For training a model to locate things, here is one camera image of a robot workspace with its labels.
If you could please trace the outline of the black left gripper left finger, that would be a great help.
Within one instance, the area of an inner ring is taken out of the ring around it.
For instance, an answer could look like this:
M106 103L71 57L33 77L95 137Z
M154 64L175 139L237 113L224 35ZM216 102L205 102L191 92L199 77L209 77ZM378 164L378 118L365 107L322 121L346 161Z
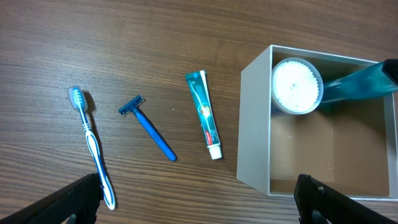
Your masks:
M1 224L94 224L102 200L100 177L92 173L1 219Z

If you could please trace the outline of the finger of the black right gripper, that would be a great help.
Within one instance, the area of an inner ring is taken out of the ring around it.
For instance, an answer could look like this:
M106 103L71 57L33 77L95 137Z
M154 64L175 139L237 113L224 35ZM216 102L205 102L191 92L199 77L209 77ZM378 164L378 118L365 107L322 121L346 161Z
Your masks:
M387 59L383 62L382 72L398 85L398 59Z

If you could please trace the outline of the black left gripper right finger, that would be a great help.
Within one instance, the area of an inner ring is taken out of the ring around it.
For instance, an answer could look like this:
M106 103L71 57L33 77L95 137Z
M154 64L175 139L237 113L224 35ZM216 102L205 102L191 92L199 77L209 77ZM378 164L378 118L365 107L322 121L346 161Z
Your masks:
M294 199L300 215L300 224L395 224L395 221L361 205L307 174L298 176Z

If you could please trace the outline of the blue mouthwash bottle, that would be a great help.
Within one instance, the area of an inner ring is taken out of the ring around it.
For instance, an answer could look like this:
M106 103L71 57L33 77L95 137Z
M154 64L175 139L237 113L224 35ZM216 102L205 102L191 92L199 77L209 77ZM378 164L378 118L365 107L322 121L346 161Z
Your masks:
M397 85L382 72L383 62L323 84L321 103L380 98L397 91Z

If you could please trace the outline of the white round cotton swab jar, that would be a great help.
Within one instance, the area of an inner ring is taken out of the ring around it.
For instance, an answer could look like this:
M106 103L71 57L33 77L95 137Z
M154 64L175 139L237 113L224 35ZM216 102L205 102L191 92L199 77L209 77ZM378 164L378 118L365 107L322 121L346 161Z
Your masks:
M281 60L271 73L271 113L307 114L323 97L320 72L309 61L298 57Z

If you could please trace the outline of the blue white toothbrush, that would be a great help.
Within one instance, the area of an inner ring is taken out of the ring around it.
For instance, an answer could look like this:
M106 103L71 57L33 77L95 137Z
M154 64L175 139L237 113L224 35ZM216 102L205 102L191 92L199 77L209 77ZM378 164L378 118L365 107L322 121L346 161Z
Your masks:
M98 140L86 117L86 110L88 109L86 98L83 94L83 91L78 86L72 86L68 89L68 97L74 109L79 112L85 132L86 143L98 170L104 201L110 210L114 210L116 208L114 190L104 168Z

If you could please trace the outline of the green toothpaste tube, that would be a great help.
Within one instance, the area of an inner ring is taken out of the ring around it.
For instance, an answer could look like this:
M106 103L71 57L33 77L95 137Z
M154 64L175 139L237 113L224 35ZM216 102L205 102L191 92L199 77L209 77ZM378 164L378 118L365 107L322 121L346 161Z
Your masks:
M221 142L218 136L216 123L213 116L210 94L208 90L206 71L188 73L185 75L190 93L195 104L195 109L200 120L201 128L205 137L206 146L213 160L223 157Z

